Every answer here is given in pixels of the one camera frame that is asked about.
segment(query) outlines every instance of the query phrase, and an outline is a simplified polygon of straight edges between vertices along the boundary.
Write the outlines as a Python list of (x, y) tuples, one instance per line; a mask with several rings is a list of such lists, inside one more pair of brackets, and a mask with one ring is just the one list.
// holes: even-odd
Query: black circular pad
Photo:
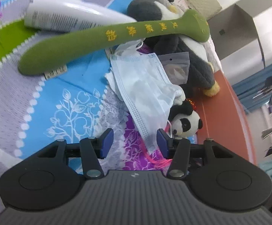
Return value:
[(53, 158), (28, 159), (0, 177), (0, 197), (21, 210), (47, 210), (72, 199), (80, 187), (80, 176)]
[(269, 176), (242, 158), (218, 158), (191, 174), (190, 187), (207, 205), (247, 211), (264, 204), (272, 191)]
[(42, 190), (54, 182), (54, 175), (42, 170), (30, 171), (19, 178), (19, 183), (27, 190)]
[(240, 171), (224, 171), (217, 175), (217, 183), (227, 190), (244, 190), (251, 184), (251, 178), (244, 172)]

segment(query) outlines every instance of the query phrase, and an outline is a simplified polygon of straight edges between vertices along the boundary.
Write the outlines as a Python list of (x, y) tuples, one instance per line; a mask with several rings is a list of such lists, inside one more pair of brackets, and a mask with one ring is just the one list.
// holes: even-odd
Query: metal screw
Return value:
[(97, 169), (91, 169), (86, 174), (88, 177), (97, 178), (101, 175), (101, 171), (99, 171)]
[(181, 170), (178, 170), (178, 169), (173, 169), (169, 172), (169, 175), (174, 178), (180, 178), (180, 177), (184, 176), (184, 172), (182, 172)]

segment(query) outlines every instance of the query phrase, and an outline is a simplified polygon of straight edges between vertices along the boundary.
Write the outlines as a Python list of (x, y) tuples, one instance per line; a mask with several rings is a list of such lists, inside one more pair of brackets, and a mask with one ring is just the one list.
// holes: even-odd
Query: face mask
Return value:
[[(124, 56), (124, 57), (129, 57), (129, 56), (138, 56), (141, 55), (137, 50), (141, 48), (143, 45), (143, 40), (133, 40), (126, 42), (124, 44), (120, 44), (117, 46), (117, 48), (113, 51), (111, 48), (106, 49), (106, 55), (108, 58), (110, 58), (112, 55), (116, 56)], [(112, 68), (109, 73), (105, 74), (105, 78), (107, 79), (110, 88), (114, 91), (114, 93), (118, 96), (120, 101), (123, 101), (123, 98), (121, 97), (121, 94), (119, 92), (118, 86), (115, 81), (115, 77), (112, 71)]]
[(115, 81), (149, 153), (156, 149), (156, 133), (165, 128), (170, 108), (181, 104), (185, 94), (173, 85), (155, 53), (110, 56)]

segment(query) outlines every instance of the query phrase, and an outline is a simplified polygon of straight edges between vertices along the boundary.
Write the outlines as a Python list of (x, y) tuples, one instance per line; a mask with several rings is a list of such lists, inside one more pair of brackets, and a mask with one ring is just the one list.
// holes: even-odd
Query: white floral pattern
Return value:
[(50, 118), (53, 126), (48, 128), (44, 134), (55, 140), (67, 137), (70, 143), (76, 143), (82, 138), (91, 136), (95, 119), (98, 117), (98, 114), (92, 111), (101, 102), (98, 90), (93, 91), (96, 102), (89, 102), (91, 95), (83, 91), (80, 91), (75, 98), (72, 97), (69, 90), (64, 89), (62, 96), (60, 104), (56, 105), (57, 111)]
[(129, 113), (125, 103), (118, 99), (109, 86), (106, 86), (104, 92), (93, 136), (100, 136), (107, 128), (112, 128), (114, 131), (113, 145), (107, 157), (99, 160), (103, 171), (107, 173), (108, 170), (122, 169), (124, 167), (124, 133)]

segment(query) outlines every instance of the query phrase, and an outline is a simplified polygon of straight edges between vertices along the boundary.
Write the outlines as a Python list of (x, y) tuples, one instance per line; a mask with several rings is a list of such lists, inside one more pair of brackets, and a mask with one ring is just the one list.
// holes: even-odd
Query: plastic bag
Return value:
[(159, 55), (158, 58), (171, 83), (174, 85), (187, 83), (190, 66), (188, 52)]

